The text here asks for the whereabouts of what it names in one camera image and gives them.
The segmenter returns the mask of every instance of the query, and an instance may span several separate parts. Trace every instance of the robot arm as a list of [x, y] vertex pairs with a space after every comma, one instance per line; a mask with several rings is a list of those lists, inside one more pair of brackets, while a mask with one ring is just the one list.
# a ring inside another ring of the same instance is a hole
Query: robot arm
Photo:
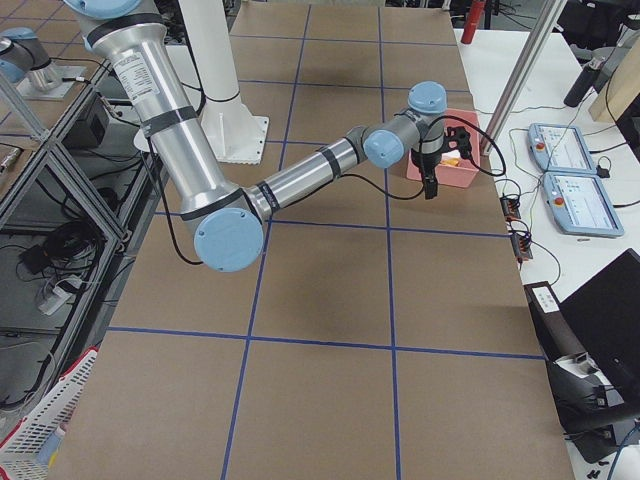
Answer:
[[0, 32], [0, 71], [10, 82], [29, 77], [34, 88], [46, 92], [62, 78], [33, 30], [24, 27]]
[[424, 82], [409, 108], [382, 125], [353, 129], [299, 163], [249, 188], [227, 180], [169, 61], [165, 27], [152, 0], [65, 0], [87, 47], [113, 64], [182, 198], [181, 217], [198, 256], [219, 271], [247, 267], [261, 253], [262, 222], [338, 179], [366, 158], [387, 168], [413, 149], [426, 173], [447, 147], [441, 118], [444, 88]]

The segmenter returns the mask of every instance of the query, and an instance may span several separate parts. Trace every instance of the white table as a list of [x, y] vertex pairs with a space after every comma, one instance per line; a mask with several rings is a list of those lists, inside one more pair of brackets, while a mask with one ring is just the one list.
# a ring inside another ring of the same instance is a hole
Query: white table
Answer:
[[[458, 42], [462, 31], [456, 31]], [[493, 112], [504, 90], [516, 60], [526, 41], [525, 32], [477, 31], [471, 45], [459, 44], [467, 79], [474, 96], [476, 109], [480, 112]], [[526, 107], [552, 106], [563, 107], [563, 99], [573, 82], [580, 74], [580, 66], [569, 46], [560, 34], [552, 34], [543, 52], [536, 62], [527, 83], [519, 96], [514, 111]], [[539, 176], [540, 172], [530, 158], [526, 143], [526, 132], [513, 131], [514, 149], [510, 146], [509, 130], [528, 128], [531, 123], [557, 123], [577, 125], [583, 133], [602, 130], [611, 125], [595, 123], [588, 112], [596, 98], [593, 92], [583, 104], [576, 108], [536, 109], [522, 113], [512, 113], [497, 143], [507, 161], [507, 176], [518, 182], [524, 192], [536, 186], [536, 180], [521, 172], [514, 164], [514, 151], [520, 165], [525, 170]], [[479, 114], [480, 124], [486, 127], [491, 116]], [[587, 135], [586, 143], [590, 150], [600, 150], [624, 142], [617, 128]], [[640, 199], [640, 164], [627, 146], [617, 148], [603, 155], [611, 159], [611, 178], [603, 180], [607, 193], [614, 204], [630, 203]], [[495, 152], [491, 154], [491, 165], [499, 168], [500, 162]], [[501, 192], [504, 182], [497, 184]], [[513, 185], [507, 185], [507, 192], [515, 191]], [[577, 237], [563, 235], [556, 227], [548, 206], [539, 192], [521, 199], [520, 211], [524, 221], [532, 225], [533, 239], [551, 250], [559, 259], [562, 275], [554, 285], [554, 291], [560, 300], [564, 300], [577, 290], [595, 273], [610, 263], [621, 252], [631, 247], [640, 251], [640, 205], [618, 209], [617, 213], [625, 229], [625, 235], [617, 239], [595, 237]], [[544, 251], [533, 248], [534, 259], [525, 262], [521, 271], [523, 284], [543, 280], [553, 281], [557, 275], [555, 261]], [[574, 466], [576, 478], [585, 478], [594, 466], [589, 465], [580, 456], [573, 444], [567, 444]], [[606, 468], [600, 478], [606, 479]], [[627, 447], [616, 467], [615, 480], [636, 480], [640, 471], [640, 447]]]

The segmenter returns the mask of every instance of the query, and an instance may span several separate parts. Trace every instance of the computer monitor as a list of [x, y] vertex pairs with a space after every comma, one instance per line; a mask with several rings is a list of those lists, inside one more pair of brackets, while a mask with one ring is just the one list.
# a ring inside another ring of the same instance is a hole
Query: computer monitor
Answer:
[[623, 252], [560, 310], [622, 398], [640, 401], [640, 256]]

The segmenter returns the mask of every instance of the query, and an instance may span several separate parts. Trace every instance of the metal pole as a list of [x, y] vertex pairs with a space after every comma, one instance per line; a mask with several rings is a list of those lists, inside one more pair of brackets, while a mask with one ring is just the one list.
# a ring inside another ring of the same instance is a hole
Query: metal pole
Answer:
[[20, 117], [25, 128], [29, 130], [31, 136], [44, 142], [49, 136], [49, 130], [42, 124], [40, 119], [33, 113], [29, 105], [22, 99], [22, 96], [15, 87], [0, 72], [0, 99], [7, 103], [13, 113]]
[[[504, 125], [507, 122], [507, 117], [509, 116], [509, 113], [511, 113], [511, 110], [513, 109], [513, 106], [515, 105], [516, 100], [518, 99], [518, 96], [531, 73], [531, 69], [535, 64], [538, 55], [542, 52], [547, 38], [553, 30], [553, 27], [556, 25], [566, 3], [567, 0], [547, 0], [542, 6], [540, 16], [527, 38], [527, 43], [525, 43], [522, 48], [522, 52], [516, 62], [516, 66], [514, 67], [513, 72], [511, 72], [511, 77], [509, 77], [509, 80], [507, 81], [504, 92], [502, 92], [502, 96], [500, 97], [500, 100], [498, 100], [496, 110], [489, 121], [489, 125], [487, 126], [486, 132], [491, 138], [496, 139], [504, 128]], [[489, 155], [491, 152], [491, 144], [486, 138], [483, 138], [480, 142], [480, 151], [482, 152], [482, 155]]]

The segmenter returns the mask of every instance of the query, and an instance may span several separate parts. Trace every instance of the blue robot part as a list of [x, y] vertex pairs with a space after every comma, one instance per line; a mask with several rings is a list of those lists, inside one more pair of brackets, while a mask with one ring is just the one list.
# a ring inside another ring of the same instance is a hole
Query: blue robot part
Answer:
[[423, 115], [442, 115], [447, 110], [447, 91], [436, 82], [421, 82], [409, 91], [409, 107]]
[[64, 0], [72, 10], [97, 20], [110, 20], [131, 13], [141, 0]]
[[7, 37], [9, 40], [37, 40], [36, 33], [27, 27], [8, 28], [0, 33], [0, 37]]
[[21, 70], [18, 66], [5, 60], [0, 60], [0, 71], [7, 77], [11, 83], [18, 83], [22, 80], [27, 72]]
[[198, 257], [219, 272], [237, 272], [262, 253], [260, 221], [243, 208], [223, 208], [209, 214], [196, 230], [193, 243]]
[[389, 168], [402, 160], [404, 145], [395, 133], [376, 130], [364, 141], [364, 153], [376, 167]]

